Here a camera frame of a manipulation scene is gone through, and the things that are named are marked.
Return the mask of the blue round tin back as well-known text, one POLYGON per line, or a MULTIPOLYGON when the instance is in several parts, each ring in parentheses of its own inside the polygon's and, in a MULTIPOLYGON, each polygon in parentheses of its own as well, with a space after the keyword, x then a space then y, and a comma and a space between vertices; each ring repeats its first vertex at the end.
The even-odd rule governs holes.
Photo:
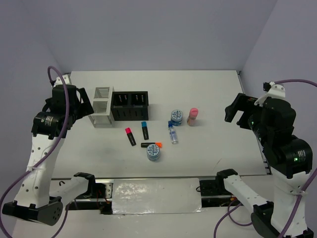
POLYGON ((180 126, 183 121, 183 112, 181 110, 173 110, 171 112, 170 121, 174 126, 180 126))

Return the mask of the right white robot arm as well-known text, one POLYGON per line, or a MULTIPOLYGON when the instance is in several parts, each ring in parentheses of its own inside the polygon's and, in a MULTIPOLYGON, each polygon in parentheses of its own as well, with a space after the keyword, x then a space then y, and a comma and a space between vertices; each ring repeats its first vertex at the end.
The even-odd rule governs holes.
POLYGON ((215 188, 230 192, 250 213, 252 226, 264 238, 312 238, 305 220, 305 192, 317 173, 310 145, 293 134, 296 112, 285 100, 284 81, 263 84, 264 95, 240 93, 225 108, 225 121, 241 111, 240 128, 251 130, 260 143, 274 181, 269 201, 246 185, 233 169, 217 173, 215 188))

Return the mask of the blue highlighter marker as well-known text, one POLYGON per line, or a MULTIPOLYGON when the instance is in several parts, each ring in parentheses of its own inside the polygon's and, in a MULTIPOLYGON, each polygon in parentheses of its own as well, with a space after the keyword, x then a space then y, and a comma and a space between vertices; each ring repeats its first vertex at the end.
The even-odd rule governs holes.
POLYGON ((142 126, 142 132, 143 132, 143 137, 145 140, 149 139, 149 133, 148 133, 148 128, 147 128, 147 122, 146 121, 142 121, 141 122, 141 126, 142 126))

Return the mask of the pink highlighter marker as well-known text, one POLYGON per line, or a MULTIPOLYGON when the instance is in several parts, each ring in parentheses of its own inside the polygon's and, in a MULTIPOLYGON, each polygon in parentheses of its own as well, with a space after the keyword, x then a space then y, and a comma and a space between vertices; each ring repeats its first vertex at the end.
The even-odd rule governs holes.
POLYGON ((133 133, 131 131, 131 129, 129 127, 125 128, 125 132, 126 132, 126 135, 129 139, 129 142, 132 146, 135 146, 136 145, 136 141, 135 141, 135 138, 133 136, 133 133))

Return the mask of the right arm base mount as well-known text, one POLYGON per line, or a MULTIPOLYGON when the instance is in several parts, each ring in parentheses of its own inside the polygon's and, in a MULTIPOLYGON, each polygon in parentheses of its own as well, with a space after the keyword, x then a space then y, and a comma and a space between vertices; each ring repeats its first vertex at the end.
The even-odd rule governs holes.
POLYGON ((200 179, 196 192, 201 196, 203 208, 225 207, 236 199, 230 192, 220 186, 216 178, 200 179))

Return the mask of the blue spray bottle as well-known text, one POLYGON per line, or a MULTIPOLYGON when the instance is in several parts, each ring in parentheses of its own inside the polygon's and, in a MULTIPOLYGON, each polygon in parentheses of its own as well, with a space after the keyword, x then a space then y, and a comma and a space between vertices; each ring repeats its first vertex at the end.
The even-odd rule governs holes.
POLYGON ((174 129, 174 126, 171 121, 168 121, 168 131, 169 131, 171 143, 178 144, 176 130, 174 129))

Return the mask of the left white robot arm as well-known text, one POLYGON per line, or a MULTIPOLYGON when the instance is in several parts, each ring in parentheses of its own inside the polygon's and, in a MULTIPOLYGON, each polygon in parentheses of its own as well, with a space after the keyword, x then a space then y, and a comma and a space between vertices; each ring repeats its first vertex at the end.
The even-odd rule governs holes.
POLYGON ((97 192, 95 176, 78 172, 56 191, 50 184, 59 151, 67 131, 74 123, 92 114, 93 108, 84 88, 58 85, 39 112, 32 126, 32 149, 27 175, 12 202, 5 203, 4 215, 21 220, 55 225, 62 210, 73 199, 83 195, 93 197, 97 192))

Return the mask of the blue round tin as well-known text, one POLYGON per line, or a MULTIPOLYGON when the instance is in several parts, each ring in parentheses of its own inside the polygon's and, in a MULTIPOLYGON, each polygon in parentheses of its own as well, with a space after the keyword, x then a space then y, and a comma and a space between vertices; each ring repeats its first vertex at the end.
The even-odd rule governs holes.
POLYGON ((170 121, 174 126, 180 126, 183 121, 183 112, 181 110, 173 110, 171 112, 170 121))
POLYGON ((146 152, 147 158, 152 162, 155 162, 160 158, 160 148, 156 144, 150 144, 146 148, 146 152))

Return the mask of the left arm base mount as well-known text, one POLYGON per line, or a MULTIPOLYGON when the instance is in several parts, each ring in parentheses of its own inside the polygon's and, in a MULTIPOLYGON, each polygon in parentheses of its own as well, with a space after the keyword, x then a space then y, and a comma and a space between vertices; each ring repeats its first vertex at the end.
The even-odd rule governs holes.
POLYGON ((70 203, 69 211, 97 211, 102 215, 112 215, 113 180, 97 180, 94 193, 80 195, 70 203))

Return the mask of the blue round tin front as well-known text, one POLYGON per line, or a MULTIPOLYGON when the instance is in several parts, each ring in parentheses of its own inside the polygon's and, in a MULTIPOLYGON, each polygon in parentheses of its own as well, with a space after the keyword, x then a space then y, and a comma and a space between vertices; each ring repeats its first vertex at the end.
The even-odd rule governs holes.
POLYGON ((147 158, 152 162, 155 162, 160 158, 160 148, 156 144, 150 144, 146 148, 146 152, 147 158))

